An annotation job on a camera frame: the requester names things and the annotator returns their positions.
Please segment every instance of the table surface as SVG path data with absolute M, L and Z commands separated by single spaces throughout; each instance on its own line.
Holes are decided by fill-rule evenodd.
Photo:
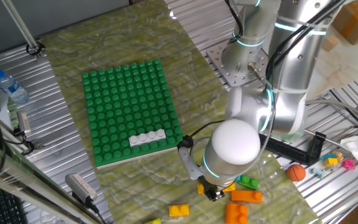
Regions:
M 162 0 L 147 0 L 84 21 L 42 38 L 70 113 L 93 162 L 81 74 L 159 58 L 184 133 L 222 119 L 227 91 Z M 210 136 L 206 128 L 197 138 Z M 195 149 L 200 160 L 206 141 Z M 248 173 L 264 195 L 249 205 L 249 223 L 320 222 L 269 152 Z M 198 195 L 175 151 L 97 170 L 96 175 L 117 223 L 161 218 L 163 223 L 222 223 L 227 197 L 210 202 Z M 169 219 L 168 205 L 188 203 L 190 216 Z

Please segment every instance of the basketball toy ball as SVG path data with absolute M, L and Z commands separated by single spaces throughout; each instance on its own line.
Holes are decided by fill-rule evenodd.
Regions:
M 306 171 L 303 166 L 294 164 L 287 169 L 287 175 L 292 181 L 301 181 L 305 178 Z

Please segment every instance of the toy pieces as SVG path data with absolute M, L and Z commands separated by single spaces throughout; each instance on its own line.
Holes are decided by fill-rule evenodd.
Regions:
M 163 129 L 158 129 L 156 131 L 149 131 L 147 134 L 133 135 L 129 137 L 129 145 L 131 147 L 140 146 L 145 143 L 150 143 L 152 141 L 159 141 L 161 139 L 166 139 L 165 131 Z
M 233 202 L 260 203 L 262 202 L 262 193 L 249 190 L 233 190 L 231 200 Z
M 156 220 L 153 220 L 153 221 L 145 223 L 145 224 L 161 224 L 161 220 L 158 218 Z
M 226 205 L 225 224 L 247 224 L 248 208 L 245 205 L 228 203 Z
M 169 206 L 169 217 L 180 217 L 189 215 L 189 205 L 171 205 Z
M 342 163 L 342 166 L 345 169 L 354 170 L 356 168 L 356 162 L 354 159 L 345 159 L 345 161 Z
M 341 152 L 338 152 L 338 151 L 333 151 L 333 153 L 336 155 L 336 159 L 338 159 L 338 162 L 342 162 L 343 154 Z
M 313 168 L 311 172 L 312 174 L 317 174 L 320 180 L 323 180 L 324 176 L 326 175 L 326 170 L 319 170 L 317 168 Z
M 320 160 L 321 160 L 321 161 L 325 161 L 325 160 L 328 159 L 328 158 L 333 158 L 333 159 L 335 159 L 335 158 L 337 158 L 337 155 L 336 155 L 335 153 L 327 153 L 327 154 L 321 156 Z
M 328 158 L 324 161 L 324 166 L 332 166 L 334 164 L 338 163 L 338 159 L 334 158 Z
M 243 185 L 244 187 L 248 187 L 252 190 L 257 190 L 259 181 L 256 179 L 249 178 L 247 175 L 241 175 L 239 185 Z
M 340 43 L 340 40 L 336 36 L 330 35 L 323 41 L 323 45 L 321 47 L 327 52 L 330 52 L 338 43 Z
M 236 189 L 236 185 L 233 183 L 228 187 L 226 187 L 225 189 L 223 189 L 223 192 L 230 192 L 235 189 Z M 204 186 L 202 184 L 197 184 L 197 192 L 198 194 L 204 194 Z
M 287 169 L 287 175 L 292 181 L 301 181 L 306 177 L 306 171 L 303 166 L 294 164 Z

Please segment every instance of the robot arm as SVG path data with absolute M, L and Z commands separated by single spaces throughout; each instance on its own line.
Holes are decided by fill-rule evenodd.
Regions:
M 194 163 L 187 148 L 179 145 L 178 153 L 190 178 L 198 179 L 203 184 L 210 200 L 223 197 L 221 190 L 257 161 L 261 154 L 259 133 L 267 133 L 268 138 L 272 134 L 277 139 L 291 141 L 296 132 L 303 132 L 306 92 L 331 19 L 323 19 L 319 25 L 308 24 L 308 20 L 334 1 L 338 4 L 337 0 L 319 3 L 312 0 L 282 0 L 281 3 L 280 0 L 256 3 L 254 0 L 239 0 L 247 6 L 240 13 L 245 15 L 242 21 L 244 31 L 239 37 L 239 28 L 235 28 L 233 36 L 236 38 L 229 41 L 222 54 L 223 66 L 230 74 L 250 73 L 249 67 L 259 60 L 258 52 L 274 19 L 270 56 L 299 27 L 314 29 L 274 67 L 266 80 L 269 88 L 231 89 L 226 105 L 226 120 L 213 131 L 200 166 Z

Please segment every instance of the water bottle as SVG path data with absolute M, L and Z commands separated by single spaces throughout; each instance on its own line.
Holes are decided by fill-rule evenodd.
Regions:
M 26 103 L 29 96 L 25 89 L 20 87 L 19 83 L 12 75 L 5 74 L 0 69 L 0 88 L 9 95 L 11 100 L 17 104 Z

